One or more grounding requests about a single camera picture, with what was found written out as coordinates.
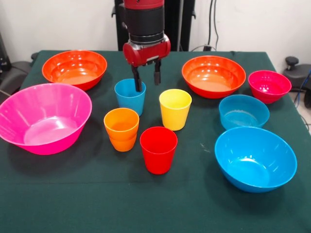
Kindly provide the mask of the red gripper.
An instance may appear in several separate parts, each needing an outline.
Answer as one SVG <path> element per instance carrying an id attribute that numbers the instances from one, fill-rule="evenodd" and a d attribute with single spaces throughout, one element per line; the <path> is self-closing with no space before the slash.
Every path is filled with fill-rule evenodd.
<path id="1" fill-rule="evenodd" d="M 141 78 L 137 67 L 144 66 L 155 60 L 154 82 L 155 85 L 159 85 L 161 83 L 161 59 L 168 56 L 170 51 L 171 43 L 166 35 L 160 42 L 155 44 L 138 45 L 128 41 L 123 45 L 123 54 L 128 64 L 131 65 L 137 92 L 142 91 Z"/>

